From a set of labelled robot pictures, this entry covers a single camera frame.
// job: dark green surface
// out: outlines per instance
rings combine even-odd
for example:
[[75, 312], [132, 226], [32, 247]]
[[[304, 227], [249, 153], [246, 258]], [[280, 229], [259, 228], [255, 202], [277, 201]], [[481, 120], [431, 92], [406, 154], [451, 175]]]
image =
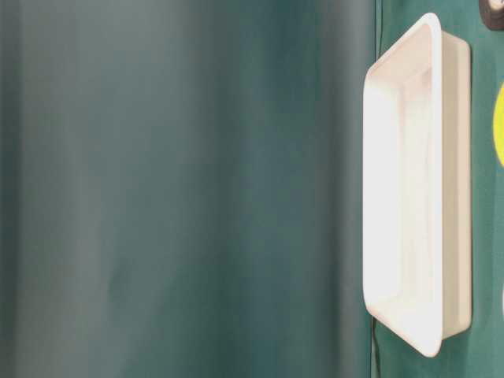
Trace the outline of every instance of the dark green surface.
[[373, 1], [0, 1], [0, 375], [369, 376]]
[[472, 51], [472, 327], [425, 358], [377, 327], [382, 378], [504, 376], [504, 169], [494, 152], [491, 122], [504, 80], [504, 32], [489, 31], [475, 0], [383, 0], [382, 53], [418, 18], [434, 12], [442, 28]]

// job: black object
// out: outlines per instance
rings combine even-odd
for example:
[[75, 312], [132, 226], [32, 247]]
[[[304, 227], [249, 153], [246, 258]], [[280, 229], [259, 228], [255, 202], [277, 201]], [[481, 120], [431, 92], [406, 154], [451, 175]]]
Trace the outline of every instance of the black object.
[[504, 30], [504, 9], [493, 9], [490, 0], [480, 0], [480, 15], [490, 30]]

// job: yellow dot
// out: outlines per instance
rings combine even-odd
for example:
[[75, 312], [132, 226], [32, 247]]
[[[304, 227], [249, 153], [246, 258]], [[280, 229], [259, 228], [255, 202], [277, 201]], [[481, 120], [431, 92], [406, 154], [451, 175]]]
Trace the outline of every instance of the yellow dot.
[[494, 110], [494, 144], [498, 160], [504, 166], [504, 85], [498, 91]]

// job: teal fabric backdrop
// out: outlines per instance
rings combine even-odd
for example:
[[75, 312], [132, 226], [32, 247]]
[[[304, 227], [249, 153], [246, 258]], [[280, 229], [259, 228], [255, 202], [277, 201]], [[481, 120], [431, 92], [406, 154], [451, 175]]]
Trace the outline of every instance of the teal fabric backdrop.
[[2, 376], [369, 376], [374, 2], [0, 3]]
[[504, 169], [492, 141], [492, 115], [504, 81], [504, 33], [488, 30], [473, 0], [383, 0], [383, 53], [424, 13], [471, 46], [472, 325], [424, 358], [385, 327], [376, 327], [382, 378], [493, 378], [504, 375]]

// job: white plastic tray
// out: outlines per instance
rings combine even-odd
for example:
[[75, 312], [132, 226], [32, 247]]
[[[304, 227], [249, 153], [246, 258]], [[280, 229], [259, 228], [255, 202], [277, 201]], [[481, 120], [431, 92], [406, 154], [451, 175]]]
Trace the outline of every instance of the white plastic tray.
[[471, 322], [469, 77], [428, 13], [365, 78], [365, 304], [429, 357]]

